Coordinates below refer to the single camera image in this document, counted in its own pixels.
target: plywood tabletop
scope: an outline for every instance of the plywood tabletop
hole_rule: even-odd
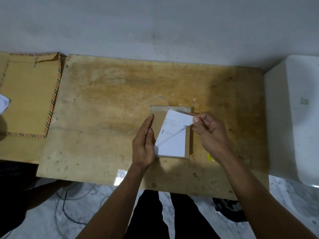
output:
[[[128,170],[132,140],[150,105],[191,106],[225,122],[233,149],[268,187],[263,76],[260,69],[67,58],[38,176],[113,185]],[[236,199],[197,134],[190,159],[160,158],[141,189]]]

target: white container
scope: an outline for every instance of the white container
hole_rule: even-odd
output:
[[[291,55],[265,74],[269,173],[319,187],[319,57]]]

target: person's left hand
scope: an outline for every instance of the person's left hand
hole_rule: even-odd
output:
[[[155,160],[153,144],[154,133],[151,129],[153,119],[153,114],[146,118],[132,142],[132,164],[142,166],[143,169],[147,169],[148,166]]]

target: person's right arm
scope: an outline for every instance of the person's right arm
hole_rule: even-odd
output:
[[[317,238],[237,158],[228,146],[223,123],[210,113],[195,115],[193,122],[192,129],[199,134],[204,149],[222,166],[258,239]]]

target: fingernail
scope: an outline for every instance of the fingernail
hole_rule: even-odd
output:
[[[198,117],[193,117],[193,123],[197,123],[199,121]]]

